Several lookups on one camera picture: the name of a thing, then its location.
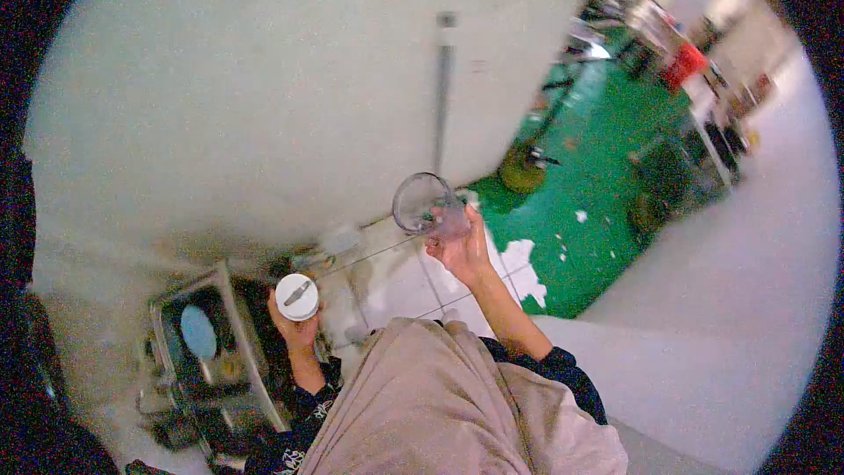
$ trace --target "clear plastic cup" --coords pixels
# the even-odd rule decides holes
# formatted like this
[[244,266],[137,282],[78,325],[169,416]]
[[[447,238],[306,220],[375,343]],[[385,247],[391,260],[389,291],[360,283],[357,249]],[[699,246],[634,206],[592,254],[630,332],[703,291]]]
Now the clear plastic cup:
[[444,179],[432,173],[416,173],[398,186],[393,218],[409,234],[457,238],[469,233],[464,207]]

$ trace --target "right hand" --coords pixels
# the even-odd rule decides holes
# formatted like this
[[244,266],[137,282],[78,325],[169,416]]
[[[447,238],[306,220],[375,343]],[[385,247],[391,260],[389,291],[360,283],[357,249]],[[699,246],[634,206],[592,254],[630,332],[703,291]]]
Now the right hand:
[[[431,211],[437,214],[438,209]],[[485,274],[495,270],[486,250],[484,218],[471,206],[466,206],[463,212],[469,219],[469,234],[451,239],[428,237],[426,253],[441,262],[455,278],[472,289]]]

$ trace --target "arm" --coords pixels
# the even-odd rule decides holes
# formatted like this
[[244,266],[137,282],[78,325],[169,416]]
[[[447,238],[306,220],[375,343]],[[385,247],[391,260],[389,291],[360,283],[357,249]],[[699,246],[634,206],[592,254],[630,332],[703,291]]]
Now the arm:
[[507,286],[492,268],[486,251],[484,219],[471,206],[466,206],[465,212],[469,218],[469,235],[448,240],[429,238],[426,252],[469,288],[492,332],[508,352],[527,354],[540,361],[554,346],[513,301]]
[[317,355],[314,352],[314,339],[317,337],[320,314],[317,312],[311,319],[301,323],[291,322],[279,312],[279,307],[275,302],[275,290],[269,292],[267,308],[273,323],[287,344],[293,380],[305,391],[316,395],[325,386],[325,377],[322,375],[319,360],[316,359]]

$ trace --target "person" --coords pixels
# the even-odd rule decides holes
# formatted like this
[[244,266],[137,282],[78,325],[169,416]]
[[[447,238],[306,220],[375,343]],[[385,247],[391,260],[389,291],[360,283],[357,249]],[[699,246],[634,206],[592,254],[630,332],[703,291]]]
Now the person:
[[469,288],[497,341],[462,322],[396,318],[369,337],[341,390],[339,361],[314,354],[318,317],[289,322],[271,294],[295,418],[247,473],[626,472],[593,383],[513,301],[491,265],[483,218],[465,213],[469,234],[428,238],[426,253]]

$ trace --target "hand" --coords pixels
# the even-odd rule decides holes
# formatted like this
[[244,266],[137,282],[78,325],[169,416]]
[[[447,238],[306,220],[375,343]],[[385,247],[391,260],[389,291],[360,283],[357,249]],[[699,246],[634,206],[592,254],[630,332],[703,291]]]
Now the hand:
[[321,317],[322,304],[320,311],[311,319],[303,322],[291,322],[289,319],[281,315],[279,312],[279,305],[275,302],[275,290],[269,292],[269,300],[267,301],[267,308],[269,309],[269,316],[273,319],[273,324],[284,342],[287,343],[287,352],[301,353],[311,352],[314,350],[314,340],[317,338],[317,330],[319,330],[319,322]]
[[[435,207],[431,212],[437,215],[440,210]],[[472,289],[486,273],[495,270],[486,251],[484,218],[471,206],[466,206],[463,212],[469,218],[469,234],[451,239],[428,237],[426,253],[441,262],[455,278]]]

